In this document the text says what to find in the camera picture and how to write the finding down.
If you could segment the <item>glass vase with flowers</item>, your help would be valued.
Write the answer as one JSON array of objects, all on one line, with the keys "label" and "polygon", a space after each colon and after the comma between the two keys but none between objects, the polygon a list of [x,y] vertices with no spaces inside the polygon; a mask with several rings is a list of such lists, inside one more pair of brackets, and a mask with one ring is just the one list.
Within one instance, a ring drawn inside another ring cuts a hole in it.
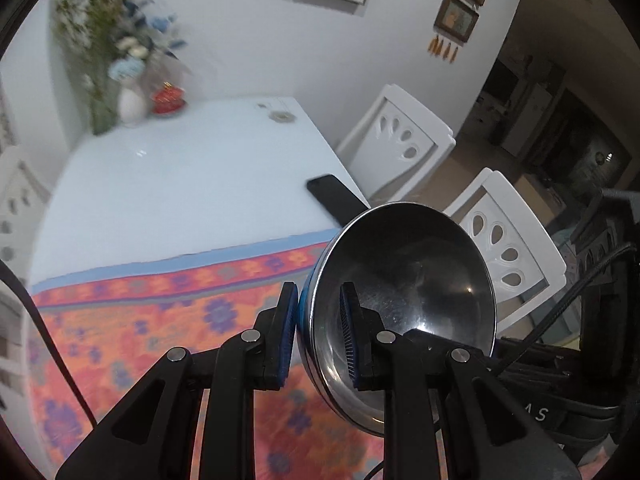
[{"label": "glass vase with flowers", "polygon": [[117,92],[186,46],[174,14],[150,15],[154,0],[53,0],[53,32],[67,73],[82,89],[96,136],[117,124]]}]

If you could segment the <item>blue steel bowl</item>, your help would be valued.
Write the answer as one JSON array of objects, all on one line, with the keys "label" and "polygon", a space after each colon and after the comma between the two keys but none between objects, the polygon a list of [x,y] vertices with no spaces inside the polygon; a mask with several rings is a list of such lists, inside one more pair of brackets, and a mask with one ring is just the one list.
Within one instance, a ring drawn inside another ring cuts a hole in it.
[{"label": "blue steel bowl", "polygon": [[407,202],[369,208],[355,196],[322,205],[341,229],[322,250],[300,295],[300,357],[329,408],[379,437],[382,393],[355,390],[347,371],[342,284],[354,284],[360,304],[378,312],[386,330],[420,330],[484,354],[491,354],[496,338],[494,286],[472,238],[440,211]]}]

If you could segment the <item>white chair near right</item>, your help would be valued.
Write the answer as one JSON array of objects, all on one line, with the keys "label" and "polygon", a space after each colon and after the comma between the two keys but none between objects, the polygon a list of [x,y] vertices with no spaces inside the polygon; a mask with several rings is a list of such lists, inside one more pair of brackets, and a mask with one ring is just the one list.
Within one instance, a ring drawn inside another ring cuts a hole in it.
[{"label": "white chair near right", "polygon": [[498,316],[505,332],[566,285],[559,249],[524,198],[498,170],[483,169],[444,210],[469,234],[482,254],[499,304],[522,298]]}]

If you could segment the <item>red lidded cup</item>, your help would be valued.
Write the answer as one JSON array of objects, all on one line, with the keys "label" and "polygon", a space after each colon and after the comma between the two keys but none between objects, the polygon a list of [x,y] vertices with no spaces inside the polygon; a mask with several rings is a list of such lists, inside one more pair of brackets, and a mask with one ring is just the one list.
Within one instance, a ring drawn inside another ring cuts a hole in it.
[{"label": "red lidded cup", "polygon": [[183,88],[169,81],[151,93],[151,113],[158,117],[175,115],[186,106]]}]

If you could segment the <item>white chair far left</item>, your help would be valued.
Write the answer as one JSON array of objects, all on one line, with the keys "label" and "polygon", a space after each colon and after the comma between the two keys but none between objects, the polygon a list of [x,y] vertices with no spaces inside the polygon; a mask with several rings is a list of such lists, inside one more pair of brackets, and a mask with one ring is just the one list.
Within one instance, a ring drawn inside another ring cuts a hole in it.
[{"label": "white chair far left", "polygon": [[25,283],[51,197],[20,146],[1,153],[1,260]]}]

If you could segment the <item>white chair far right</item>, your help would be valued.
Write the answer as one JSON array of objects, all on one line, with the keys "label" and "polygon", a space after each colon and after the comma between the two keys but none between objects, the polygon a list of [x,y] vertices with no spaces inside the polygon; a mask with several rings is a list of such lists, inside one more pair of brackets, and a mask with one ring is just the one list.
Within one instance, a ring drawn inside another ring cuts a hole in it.
[{"label": "white chair far right", "polygon": [[397,202],[429,179],[456,146],[447,126],[397,84],[386,84],[335,153],[367,200],[393,184]]}]

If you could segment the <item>white ceramic vase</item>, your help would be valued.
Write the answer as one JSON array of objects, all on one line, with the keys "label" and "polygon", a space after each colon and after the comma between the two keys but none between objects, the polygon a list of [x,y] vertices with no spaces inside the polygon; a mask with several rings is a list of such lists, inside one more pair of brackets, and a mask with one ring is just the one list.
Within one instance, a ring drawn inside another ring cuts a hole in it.
[{"label": "white ceramic vase", "polygon": [[122,86],[118,96],[118,116],[120,123],[126,127],[133,127],[146,117],[148,107],[146,99],[138,84],[130,87]]}]

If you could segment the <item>lower small framed picture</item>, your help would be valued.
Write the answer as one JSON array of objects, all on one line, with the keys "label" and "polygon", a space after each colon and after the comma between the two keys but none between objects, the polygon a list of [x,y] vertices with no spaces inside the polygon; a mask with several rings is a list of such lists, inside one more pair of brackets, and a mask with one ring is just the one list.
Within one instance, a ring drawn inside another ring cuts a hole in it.
[{"label": "lower small framed picture", "polygon": [[462,0],[442,0],[434,26],[465,44],[479,18],[480,14]]}]

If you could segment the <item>white chair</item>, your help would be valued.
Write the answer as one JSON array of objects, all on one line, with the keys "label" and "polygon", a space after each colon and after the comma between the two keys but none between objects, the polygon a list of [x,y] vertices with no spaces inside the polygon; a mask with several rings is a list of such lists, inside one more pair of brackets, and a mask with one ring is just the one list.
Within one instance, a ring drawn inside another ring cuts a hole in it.
[{"label": "white chair", "polygon": [[456,146],[447,126],[397,84],[386,84],[335,153],[367,200],[393,184],[397,202],[429,179]]},{"label": "white chair", "polygon": [[522,298],[498,316],[505,332],[566,285],[559,249],[524,198],[498,170],[483,169],[444,210],[469,234],[482,254],[499,304]]},{"label": "white chair", "polygon": [[51,197],[20,146],[1,153],[1,260],[25,283]]}]

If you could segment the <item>floral orange tablecloth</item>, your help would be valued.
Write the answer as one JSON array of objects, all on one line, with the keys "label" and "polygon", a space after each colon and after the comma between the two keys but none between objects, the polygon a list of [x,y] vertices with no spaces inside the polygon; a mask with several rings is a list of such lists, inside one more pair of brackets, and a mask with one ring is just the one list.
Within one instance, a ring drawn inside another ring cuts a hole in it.
[{"label": "floral orange tablecloth", "polygon": [[52,278],[29,393],[60,478],[364,479],[382,438],[334,413],[295,330],[325,238]]}]

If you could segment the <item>black smartphone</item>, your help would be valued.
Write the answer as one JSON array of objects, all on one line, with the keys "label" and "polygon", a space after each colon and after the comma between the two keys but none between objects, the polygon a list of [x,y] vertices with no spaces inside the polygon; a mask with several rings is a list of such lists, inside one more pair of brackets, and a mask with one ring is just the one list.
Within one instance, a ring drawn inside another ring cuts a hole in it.
[{"label": "black smartphone", "polygon": [[369,209],[333,174],[308,180],[306,189],[342,228]]}]

